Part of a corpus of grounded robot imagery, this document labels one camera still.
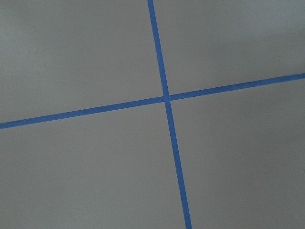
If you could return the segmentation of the blue tape line crosswise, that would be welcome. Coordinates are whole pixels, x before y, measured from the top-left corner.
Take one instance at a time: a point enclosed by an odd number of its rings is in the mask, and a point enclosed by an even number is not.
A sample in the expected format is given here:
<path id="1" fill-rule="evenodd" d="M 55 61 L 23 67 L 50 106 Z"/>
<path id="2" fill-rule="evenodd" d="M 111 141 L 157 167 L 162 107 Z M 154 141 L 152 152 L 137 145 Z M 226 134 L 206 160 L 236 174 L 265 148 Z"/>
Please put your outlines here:
<path id="1" fill-rule="evenodd" d="M 182 100 L 182 99 L 186 99 L 186 98 L 192 98 L 192 97 L 198 97 L 198 96 L 204 96 L 204 95 L 210 95 L 210 94 L 218 94 L 218 93 L 242 90 L 242 89 L 247 89 L 247 88 L 252 88 L 252 87 L 265 86 L 265 85 L 269 85 L 269 84 L 301 80 L 304 78 L 305 78 L 304 73 L 293 74 L 293 75 L 275 77 L 275 78 L 270 78 L 270 79 L 263 79 L 263 80 L 257 80 L 257 81 L 251 81 L 251 82 L 245 82 L 245 83 L 237 83 L 237 84 L 232 84 L 232 85 L 225 85 L 225 86 L 185 92 L 185 93 L 172 94 L 169 96 L 169 99 L 170 99 L 170 101 Z M 111 105 L 99 106 L 99 107 L 82 109 L 82 110 L 77 110 L 77 111 L 70 111 L 70 112 L 51 114 L 51 115 L 33 117 L 33 118 L 28 118 L 28 119 L 21 119 L 21 120 L 10 121 L 10 122 L 4 122 L 4 123 L 0 124 L 0 128 L 7 129 L 7 128 L 13 128 L 13 127 L 18 127 L 18 126 L 23 126 L 23 125 L 32 125 L 32 124 L 50 122 L 50 121 L 67 119 L 67 118 L 72 118 L 72 117 L 92 115 L 92 114 L 109 112 L 109 111 L 114 111 L 114 110 L 122 110 L 122 109 L 126 109 L 126 108 L 144 106 L 144 105 L 149 105 L 149 104 L 163 103 L 164 101 L 165 101 L 165 99 L 161 96 L 161 97 L 154 97 L 154 98 L 148 98 L 148 99 L 143 99 L 143 100 L 124 102 L 124 103 L 119 103 L 119 104 L 111 104 Z"/>

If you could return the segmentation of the blue tape line lengthwise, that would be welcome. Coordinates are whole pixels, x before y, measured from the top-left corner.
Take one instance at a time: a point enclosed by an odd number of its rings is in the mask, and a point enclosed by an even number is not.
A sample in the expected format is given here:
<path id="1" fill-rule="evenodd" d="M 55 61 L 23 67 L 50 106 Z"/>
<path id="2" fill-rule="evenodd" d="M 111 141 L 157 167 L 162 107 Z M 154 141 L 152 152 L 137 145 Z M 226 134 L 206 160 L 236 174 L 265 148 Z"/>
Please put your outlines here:
<path id="1" fill-rule="evenodd" d="M 170 134 L 170 139 L 171 139 L 173 159 L 174 159 L 175 170 L 176 170 L 176 175 L 177 175 L 177 182 L 178 182 L 178 187 L 179 187 L 179 192 L 180 192 L 181 205 L 182 205 L 182 210 L 183 210 L 183 218 L 184 218 L 185 227 L 187 229 L 191 229 L 192 222 L 191 222 L 188 199 L 187 199 L 187 194 L 186 194 L 186 189 L 185 189 L 183 169 L 182 169 L 178 140 L 177 140 L 177 135 L 176 135 L 176 130 L 175 130 L 175 124 L 174 124 L 173 111 L 172 111 L 171 100 L 170 100 L 170 93 L 169 93 L 169 88 L 168 88 L 168 83 L 167 83 L 165 65 L 164 65 L 164 61 L 163 61 L 162 45 L 161 45 L 160 36 L 159 36 L 155 7 L 154 7 L 154 2 L 152 0 L 147 1 L 147 3 L 148 3 L 149 14 L 150 14 L 156 57 L 157 57 L 157 62 L 158 62 L 159 75 L 160 75 L 160 79 L 161 79 L 163 100 L 164 100 L 169 134 Z"/>

